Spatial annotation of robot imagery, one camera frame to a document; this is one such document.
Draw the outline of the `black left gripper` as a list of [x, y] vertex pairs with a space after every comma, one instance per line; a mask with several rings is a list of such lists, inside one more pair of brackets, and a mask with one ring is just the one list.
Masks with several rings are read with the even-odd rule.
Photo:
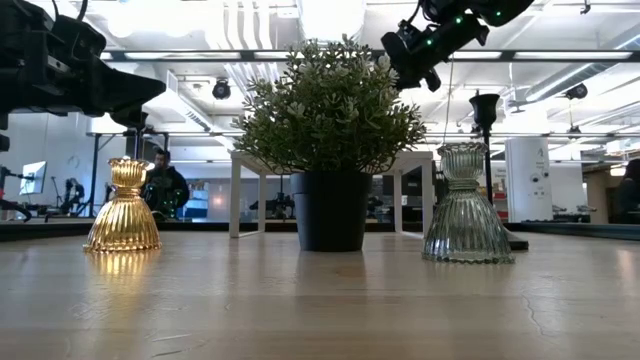
[[104, 36], [78, 14], [51, 17], [28, 1], [1, 2], [3, 115], [18, 111], [99, 117], [143, 104], [166, 90], [164, 82], [111, 68], [100, 59]]

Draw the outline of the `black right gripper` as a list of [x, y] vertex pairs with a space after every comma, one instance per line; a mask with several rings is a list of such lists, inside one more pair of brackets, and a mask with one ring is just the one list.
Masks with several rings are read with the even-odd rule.
[[397, 73], [395, 88], [399, 91], [419, 88], [424, 81], [427, 88], [435, 92], [441, 86], [435, 66], [448, 62], [454, 52], [472, 40], [484, 45], [488, 34], [489, 28], [468, 13], [424, 30], [402, 20], [396, 32], [387, 32], [381, 38], [391, 67]]

